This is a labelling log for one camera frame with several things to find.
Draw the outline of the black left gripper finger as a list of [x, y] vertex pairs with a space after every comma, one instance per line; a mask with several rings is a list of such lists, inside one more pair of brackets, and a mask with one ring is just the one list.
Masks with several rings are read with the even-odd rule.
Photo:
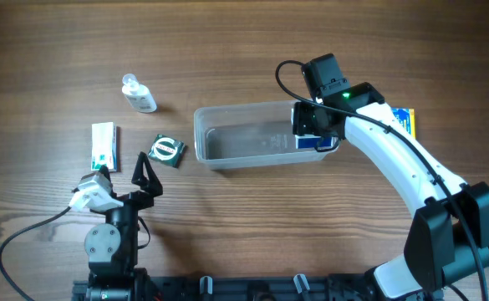
[[131, 183], [150, 196], [161, 196], [163, 194], [163, 186], [152, 169], [149, 157], [145, 152], [141, 151], [138, 155]]
[[99, 184], [108, 192], [113, 191], [113, 185], [110, 180], [110, 171], [106, 165], [102, 165], [99, 170]]

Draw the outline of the white blue medicine box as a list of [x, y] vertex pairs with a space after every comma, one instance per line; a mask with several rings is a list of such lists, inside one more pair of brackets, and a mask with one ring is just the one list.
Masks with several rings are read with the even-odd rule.
[[333, 151], [339, 146], [338, 137], [296, 135], [295, 140], [297, 149], [314, 149], [317, 152]]

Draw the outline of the white green medicine box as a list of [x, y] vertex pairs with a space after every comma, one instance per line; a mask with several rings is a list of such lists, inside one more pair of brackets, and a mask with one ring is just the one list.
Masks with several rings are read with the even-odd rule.
[[107, 166], [110, 172], [118, 170], [116, 126], [114, 122], [92, 124], [90, 167], [97, 171]]

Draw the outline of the blue yellow VapoDrops box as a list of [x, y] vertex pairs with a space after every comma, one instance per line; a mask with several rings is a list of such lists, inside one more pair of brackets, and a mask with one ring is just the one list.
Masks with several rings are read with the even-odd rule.
[[415, 110], [409, 108], [392, 108], [395, 118], [402, 127], [413, 137], [416, 137]]

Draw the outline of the clear plastic container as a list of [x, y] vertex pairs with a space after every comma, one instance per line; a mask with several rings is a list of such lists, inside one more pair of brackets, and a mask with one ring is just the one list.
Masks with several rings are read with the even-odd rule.
[[203, 107], [194, 114], [196, 158], [211, 170], [321, 161], [325, 152], [297, 148], [292, 100]]

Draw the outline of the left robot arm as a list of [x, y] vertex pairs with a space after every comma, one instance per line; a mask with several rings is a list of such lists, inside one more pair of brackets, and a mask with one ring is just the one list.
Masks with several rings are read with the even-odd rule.
[[131, 183], [137, 191], [116, 196], [121, 207], [102, 214], [105, 222], [86, 235], [84, 247], [89, 257], [89, 280], [80, 298], [89, 301], [162, 300], [162, 293], [145, 268], [139, 268], [138, 251], [146, 247], [138, 242], [140, 227], [145, 227], [139, 211], [154, 206], [163, 187], [154, 173], [148, 155], [141, 152]]

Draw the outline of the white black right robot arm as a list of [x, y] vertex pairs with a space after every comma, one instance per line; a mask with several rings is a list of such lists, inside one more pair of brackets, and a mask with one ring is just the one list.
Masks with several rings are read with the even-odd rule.
[[308, 97], [297, 96], [293, 133], [325, 151], [342, 141], [361, 150], [397, 190], [411, 215], [403, 252], [360, 275], [334, 275], [336, 299], [437, 300], [476, 275], [489, 293], [489, 186], [471, 185], [445, 168], [397, 120], [371, 84], [352, 85], [332, 54], [301, 64]]

